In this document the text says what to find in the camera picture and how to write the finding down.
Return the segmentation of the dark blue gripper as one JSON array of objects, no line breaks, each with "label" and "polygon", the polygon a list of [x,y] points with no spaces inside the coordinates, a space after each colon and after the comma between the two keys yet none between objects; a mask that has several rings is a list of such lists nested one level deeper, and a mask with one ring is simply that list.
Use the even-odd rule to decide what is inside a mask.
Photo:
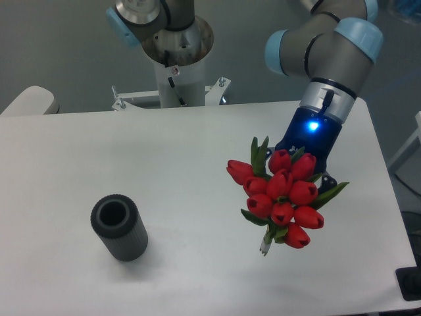
[{"label": "dark blue gripper", "polygon": [[282,140],[275,147],[266,149],[266,164],[276,150],[286,149],[290,153],[304,147],[305,153],[316,157],[315,173],[323,172],[318,195],[335,188],[337,180],[326,171],[327,159],[342,125],[332,118],[319,116],[318,113],[299,107],[287,128]]}]

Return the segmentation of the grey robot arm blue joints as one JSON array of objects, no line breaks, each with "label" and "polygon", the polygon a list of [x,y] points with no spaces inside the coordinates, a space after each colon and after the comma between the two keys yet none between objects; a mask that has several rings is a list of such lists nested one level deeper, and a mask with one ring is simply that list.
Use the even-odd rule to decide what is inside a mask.
[{"label": "grey robot arm blue joints", "polygon": [[[307,23],[269,37],[265,63],[284,76],[308,77],[300,105],[344,123],[382,48],[377,12],[376,1],[318,1]],[[133,47],[163,29],[185,30],[197,15],[193,1],[116,1],[106,16]]]}]

